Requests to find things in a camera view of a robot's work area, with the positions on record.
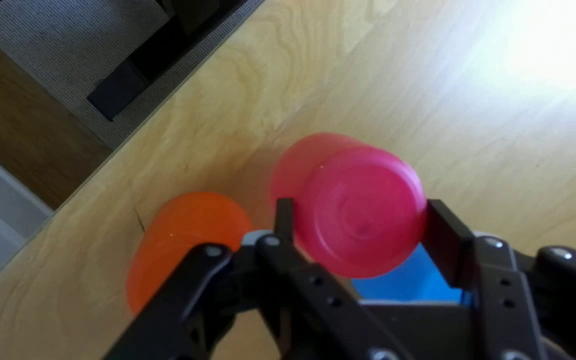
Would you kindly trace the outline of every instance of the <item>blue object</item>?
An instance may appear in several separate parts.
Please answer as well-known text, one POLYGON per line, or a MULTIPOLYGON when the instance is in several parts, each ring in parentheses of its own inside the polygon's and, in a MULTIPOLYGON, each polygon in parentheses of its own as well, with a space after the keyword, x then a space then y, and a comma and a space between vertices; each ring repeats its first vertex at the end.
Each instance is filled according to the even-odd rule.
POLYGON ((462 290, 446 284, 424 247, 417 247, 399 269, 378 276, 353 280, 365 301, 461 302, 462 290))

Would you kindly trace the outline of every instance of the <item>orange plate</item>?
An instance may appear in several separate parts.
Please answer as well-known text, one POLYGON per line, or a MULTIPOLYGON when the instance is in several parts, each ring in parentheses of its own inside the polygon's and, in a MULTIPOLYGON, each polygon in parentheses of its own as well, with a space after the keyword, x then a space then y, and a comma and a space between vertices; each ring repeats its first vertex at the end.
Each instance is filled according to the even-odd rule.
POLYGON ((220 242, 239 250, 252 230, 248 215, 215 193, 192 193, 173 199, 149 226, 129 271, 129 307, 139 314, 190 248, 220 242))

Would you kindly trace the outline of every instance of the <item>black object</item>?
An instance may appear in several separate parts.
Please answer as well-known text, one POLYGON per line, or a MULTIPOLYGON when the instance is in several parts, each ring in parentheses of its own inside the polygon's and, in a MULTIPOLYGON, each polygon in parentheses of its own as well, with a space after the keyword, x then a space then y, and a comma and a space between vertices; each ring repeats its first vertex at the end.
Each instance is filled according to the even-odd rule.
POLYGON ((424 247, 462 304, 359 304, 292 245, 292 202, 274 234, 237 254, 196 247, 107 358, 211 358, 235 317, 258 309, 283 358, 576 358, 576 250, 537 259, 474 237, 429 202, 424 247))
POLYGON ((177 63, 184 63, 182 82, 260 4, 262 0, 160 0, 171 21, 101 80, 88 102, 113 120, 177 63))

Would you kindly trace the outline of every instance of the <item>pink cup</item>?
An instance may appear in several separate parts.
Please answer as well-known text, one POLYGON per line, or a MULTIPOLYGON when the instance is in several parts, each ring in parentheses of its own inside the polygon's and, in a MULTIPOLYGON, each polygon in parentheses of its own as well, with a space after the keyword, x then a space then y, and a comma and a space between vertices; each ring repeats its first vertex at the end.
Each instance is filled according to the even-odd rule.
POLYGON ((381 276, 422 241, 426 196, 414 168, 340 134, 312 134, 279 160, 271 199, 295 199, 297 245, 330 272, 381 276))

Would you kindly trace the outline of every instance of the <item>screw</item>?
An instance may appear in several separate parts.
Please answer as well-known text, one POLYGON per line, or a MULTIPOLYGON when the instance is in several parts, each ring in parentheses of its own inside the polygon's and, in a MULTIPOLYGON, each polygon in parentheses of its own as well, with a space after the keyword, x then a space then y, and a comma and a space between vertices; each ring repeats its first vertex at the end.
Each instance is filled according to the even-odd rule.
POLYGON ((519 351, 506 351, 502 354, 502 360, 530 360, 524 352, 519 352, 519 351))
POLYGON ((264 245, 267 245, 267 247, 281 247, 281 241, 274 239, 274 237, 269 237, 269 239, 264 239, 264 245))
POLYGON ((553 248, 553 254, 564 259, 564 260, 573 260, 573 252, 568 252, 566 248, 553 248))
POLYGON ((395 352, 390 352, 388 349, 375 349, 371 351, 371 360, 399 360, 400 357, 396 357, 395 352))
POLYGON ((207 257, 216 259, 222 254, 222 250, 218 247, 207 247, 207 257))
POLYGON ((496 239, 484 239, 488 247, 492 248, 504 248, 504 242, 496 241, 496 239))

